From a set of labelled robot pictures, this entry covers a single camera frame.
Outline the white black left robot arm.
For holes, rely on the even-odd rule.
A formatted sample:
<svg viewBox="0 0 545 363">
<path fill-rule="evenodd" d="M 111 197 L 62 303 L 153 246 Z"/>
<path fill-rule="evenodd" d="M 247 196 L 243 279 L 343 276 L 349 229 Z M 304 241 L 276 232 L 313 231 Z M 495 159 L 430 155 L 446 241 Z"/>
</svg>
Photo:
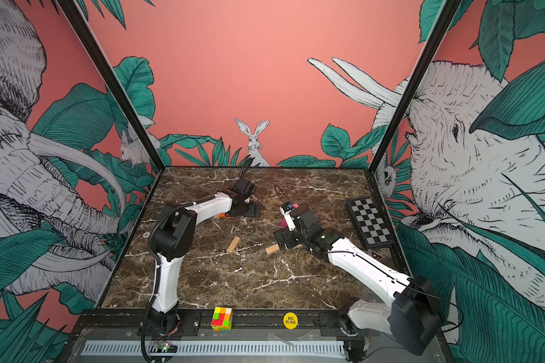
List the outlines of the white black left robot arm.
<svg viewBox="0 0 545 363">
<path fill-rule="evenodd" d="M 148 239 L 148 251 L 155 260 L 154 289 L 145 310 L 142 324 L 152 327 L 162 335 L 177 331 L 181 322 L 178 316 L 177 286 L 184 256 L 190 251 L 198 224 L 215 216 L 249 216 L 252 206 L 250 196 L 254 183 L 245 178 L 254 161 L 248 157 L 241 162 L 236 183 L 199 201 L 185 204 L 165 204 Z"/>
</svg>

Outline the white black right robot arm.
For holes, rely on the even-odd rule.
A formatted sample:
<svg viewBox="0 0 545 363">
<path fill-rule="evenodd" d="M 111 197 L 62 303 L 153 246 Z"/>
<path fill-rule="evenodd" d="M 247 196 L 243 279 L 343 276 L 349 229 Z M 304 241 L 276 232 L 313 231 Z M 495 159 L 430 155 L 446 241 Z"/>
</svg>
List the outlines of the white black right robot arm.
<svg viewBox="0 0 545 363">
<path fill-rule="evenodd" d="M 340 318 L 342 331 L 390 334 L 406 351 L 422 355 L 441 330 L 441 300 L 432 283 L 389 268 L 353 244 L 340 231 L 324 228 L 306 205 L 280 207 L 286 226 L 274 234 L 280 250 L 303 246 L 311 255 L 336 266 L 368 287 L 379 303 L 354 301 Z"/>
</svg>

